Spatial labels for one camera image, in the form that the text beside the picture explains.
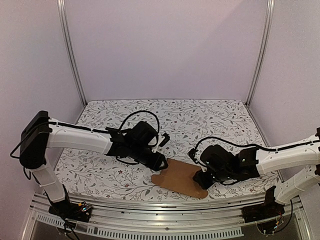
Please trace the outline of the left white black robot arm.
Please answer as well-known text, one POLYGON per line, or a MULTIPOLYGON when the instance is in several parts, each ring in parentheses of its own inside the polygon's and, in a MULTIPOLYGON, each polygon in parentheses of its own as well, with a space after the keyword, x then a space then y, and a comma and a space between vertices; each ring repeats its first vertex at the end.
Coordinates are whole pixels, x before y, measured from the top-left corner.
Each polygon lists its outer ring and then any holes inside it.
POLYGON ((141 164, 156 172, 168 167, 166 157, 158 151, 169 141, 167 133, 160 134, 159 127, 153 128, 146 121, 139 121, 127 129, 124 125, 121 123, 118 128, 90 128, 60 122, 41 110, 22 131, 20 142, 9 155, 30 171, 29 176, 35 177, 55 209, 63 217, 70 217, 75 211, 74 205, 47 162, 47 149, 91 151, 114 157, 120 162, 130 158, 132 165, 141 164))

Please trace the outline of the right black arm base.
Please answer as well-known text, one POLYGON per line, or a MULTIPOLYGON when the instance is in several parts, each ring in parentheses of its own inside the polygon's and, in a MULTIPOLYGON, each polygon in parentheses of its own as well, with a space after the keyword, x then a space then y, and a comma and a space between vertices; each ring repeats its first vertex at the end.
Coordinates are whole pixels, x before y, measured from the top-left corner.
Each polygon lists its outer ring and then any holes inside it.
POLYGON ((275 189, 276 186, 272 186, 266 191, 263 203, 245 206, 241 209, 245 223, 273 218, 285 213, 284 204, 276 202, 275 189))

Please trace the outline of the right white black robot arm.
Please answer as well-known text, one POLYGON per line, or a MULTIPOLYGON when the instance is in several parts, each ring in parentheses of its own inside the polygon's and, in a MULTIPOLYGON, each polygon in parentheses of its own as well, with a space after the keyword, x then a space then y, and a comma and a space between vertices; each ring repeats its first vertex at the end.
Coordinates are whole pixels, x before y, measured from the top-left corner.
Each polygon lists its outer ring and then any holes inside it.
POLYGON ((232 186, 237 183, 258 178, 274 171, 298 166, 304 168, 285 182, 275 185, 265 194, 270 199, 259 206, 262 218, 269 218, 293 197, 305 192, 320 182, 320 133, 290 144, 263 147, 250 143, 240 145, 241 151, 232 154, 219 144, 210 145, 196 158, 201 139, 188 156, 200 165, 193 180, 202 189, 208 189, 214 183, 232 186))

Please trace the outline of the brown cardboard box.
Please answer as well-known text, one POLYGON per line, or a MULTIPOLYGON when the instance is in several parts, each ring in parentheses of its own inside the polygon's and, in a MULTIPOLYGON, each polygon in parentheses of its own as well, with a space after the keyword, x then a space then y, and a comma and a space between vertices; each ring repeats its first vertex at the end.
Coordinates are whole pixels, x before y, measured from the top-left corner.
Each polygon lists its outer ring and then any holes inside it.
POLYGON ((151 176, 151 182, 159 187, 180 193, 196 199, 204 199, 208 191, 193 180, 196 172, 202 171, 199 166, 175 160, 167 159, 168 167, 159 174, 151 176))

